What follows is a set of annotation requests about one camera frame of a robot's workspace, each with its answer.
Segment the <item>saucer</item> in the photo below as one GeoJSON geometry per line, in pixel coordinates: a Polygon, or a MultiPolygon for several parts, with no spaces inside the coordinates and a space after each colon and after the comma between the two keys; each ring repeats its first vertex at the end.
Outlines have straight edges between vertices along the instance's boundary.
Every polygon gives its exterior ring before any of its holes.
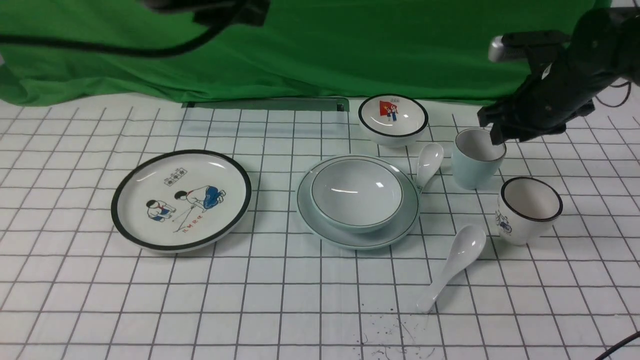
{"type": "Polygon", "coordinates": [[[420,215],[419,194],[409,177],[390,163],[369,156],[337,156],[314,165],[298,186],[297,205],[302,221],[312,233],[338,247],[353,250],[378,249],[399,241],[413,229],[420,215]],[[404,193],[403,203],[393,219],[381,229],[371,233],[349,233],[331,226],[314,207],[310,193],[316,174],[328,165],[342,160],[373,161],[391,170],[400,182],[404,193]]]}
{"type": "Polygon", "coordinates": [[[185,252],[226,235],[246,213],[251,182],[233,159],[183,150],[148,160],[127,175],[111,201],[118,231],[145,249],[185,252]]]}

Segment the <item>cup rim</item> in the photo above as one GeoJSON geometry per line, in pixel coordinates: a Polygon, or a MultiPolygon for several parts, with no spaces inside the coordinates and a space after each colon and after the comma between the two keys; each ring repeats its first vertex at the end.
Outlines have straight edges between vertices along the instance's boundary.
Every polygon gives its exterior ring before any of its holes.
{"type": "Polygon", "coordinates": [[[378,135],[387,136],[389,138],[406,138],[406,137],[409,137],[409,136],[416,135],[418,133],[421,133],[423,130],[425,130],[425,128],[427,128],[427,125],[429,124],[429,113],[427,113],[427,110],[424,108],[424,106],[421,105],[421,103],[417,102],[415,99],[412,99],[410,97],[403,96],[403,95],[398,95],[398,94],[379,94],[379,95],[370,96],[365,101],[363,101],[362,104],[360,104],[360,107],[358,108],[358,118],[360,119],[360,123],[362,125],[364,125],[367,129],[373,131],[374,133],[376,133],[378,135]],[[418,128],[418,130],[416,130],[416,131],[414,131],[412,133],[400,134],[400,135],[392,135],[392,134],[382,133],[382,132],[380,132],[378,130],[375,130],[370,125],[368,125],[367,122],[362,117],[362,108],[364,108],[365,104],[367,104],[370,100],[373,100],[373,99],[375,99],[377,97],[382,97],[382,96],[402,97],[403,99],[406,99],[406,100],[409,100],[409,101],[413,101],[420,108],[420,110],[422,110],[422,113],[424,114],[424,122],[422,123],[420,128],[418,128]]]}
{"type": "Polygon", "coordinates": [[[480,162],[483,162],[483,163],[492,163],[492,162],[494,162],[494,161],[499,161],[499,160],[504,159],[504,157],[507,155],[507,145],[506,145],[505,143],[502,143],[502,149],[504,150],[504,151],[502,152],[502,155],[500,155],[500,157],[499,157],[499,158],[495,158],[495,159],[493,159],[493,160],[479,160],[479,159],[474,159],[474,158],[472,158],[471,156],[469,156],[469,155],[465,154],[462,150],[460,150],[460,147],[458,146],[458,137],[460,136],[460,134],[465,133],[465,132],[467,132],[467,131],[471,131],[471,130],[484,131],[485,133],[490,133],[490,131],[489,131],[489,130],[481,129],[481,128],[479,128],[479,127],[471,127],[470,129],[464,129],[464,130],[460,131],[460,132],[456,135],[456,138],[453,140],[453,146],[455,146],[455,147],[456,147],[456,149],[458,149],[458,151],[460,151],[460,154],[462,154],[462,155],[464,155],[464,156],[466,156],[466,157],[470,158],[471,160],[474,160],[474,161],[480,161],[480,162]]]}
{"type": "Polygon", "coordinates": [[[553,187],[551,187],[549,184],[545,183],[542,180],[538,180],[534,177],[530,177],[530,176],[517,176],[517,177],[512,177],[511,179],[507,180],[504,182],[504,184],[502,184],[502,188],[500,189],[500,197],[502,198],[502,202],[507,206],[507,208],[509,208],[511,211],[513,211],[514,213],[516,213],[518,216],[525,218],[527,220],[530,221],[534,221],[534,222],[549,222],[551,220],[556,219],[557,217],[560,216],[560,214],[562,214],[562,210],[563,210],[563,202],[562,202],[562,198],[560,198],[560,194],[558,194],[558,192],[556,191],[556,189],[554,189],[553,187]],[[516,180],[522,180],[522,179],[528,179],[528,180],[533,180],[533,181],[537,181],[539,183],[541,183],[542,185],[545,185],[547,188],[550,188],[551,191],[554,192],[554,194],[556,195],[557,199],[558,199],[558,211],[557,213],[555,213],[554,215],[552,215],[551,217],[548,218],[533,218],[530,216],[527,216],[521,212],[519,212],[518,210],[514,209],[513,206],[511,206],[511,204],[509,204],[509,202],[507,201],[507,198],[504,196],[504,191],[506,190],[507,186],[512,183],[513,181],[516,180]]]}

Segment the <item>white spoon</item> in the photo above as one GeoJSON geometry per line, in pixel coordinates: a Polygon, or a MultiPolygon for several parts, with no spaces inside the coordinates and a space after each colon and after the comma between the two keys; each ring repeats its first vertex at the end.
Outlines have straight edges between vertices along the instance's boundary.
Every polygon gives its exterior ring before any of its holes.
{"type": "Polygon", "coordinates": [[[427,288],[427,292],[416,304],[418,311],[429,313],[440,292],[459,272],[466,269],[480,256],[486,245],[486,234],[478,225],[467,225],[453,239],[451,251],[442,272],[427,288]]]}
{"type": "Polygon", "coordinates": [[[415,180],[418,191],[422,192],[429,180],[438,172],[443,155],[444,149],[439,143],[428,143],[422,148],[418,156],[418,176],[415,180]]]}

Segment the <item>table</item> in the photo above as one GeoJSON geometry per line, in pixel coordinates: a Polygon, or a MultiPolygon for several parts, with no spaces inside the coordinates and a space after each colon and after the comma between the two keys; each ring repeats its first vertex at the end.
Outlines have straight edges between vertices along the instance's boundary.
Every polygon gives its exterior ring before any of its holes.
{"type": "MultiPolygon", "coordinates": [[[[601,106],[566,134],[508,143],[500,173],[469,192],[451,141],[475,106],[422,101],[429,131],[408,148],[368,141],[357,109],[181,108],[109,95],[48,108],[0,104],[0,359],[592,359],[640,327],[640,102],[601,106]],[[292,199],[326,156],[379,156],[415,175],[445,147],[419,225],[391,248],[353,252],[304,228],[292,199]],[[159,256],[120,236],[109,205],[136,165],[179,149],[231,155],[250,210],[233,233],[159,256]],[[562,196],[553,230],[526,247],[496,237],[501,184],[535,176],[562,196]],[[491,234],[430,315],[418,296],[454,234],[491,234]]],[[[640,343],[614,359],[638,359],[640,343]]]]}

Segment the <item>light blue plate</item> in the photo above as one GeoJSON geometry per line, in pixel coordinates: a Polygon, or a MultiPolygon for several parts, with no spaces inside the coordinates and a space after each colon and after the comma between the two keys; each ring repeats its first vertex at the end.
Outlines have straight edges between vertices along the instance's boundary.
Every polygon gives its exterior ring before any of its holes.
{"type": "Polygon", "coordinates": [[[370,156],[337,156],[314,165],[305,174],[302,181],[300,181],[297,204],[298,213],[302,221],[312,233],[335,246],[352,250],[373,250],[389,246],[404,238],[413,229],[420,216],[420,195],[411,179],[390,163],[370,156]],[[403,193],[407,194],[395,217],[387,225],[374,232],[353,234],[331,226],[326,219],[317,212],[311,200],[311,184],[313,183],[314,176],[333,162],[347,159],[374,161],[387,167],[397,177],[398,181],[400,181],[403,193]]]}

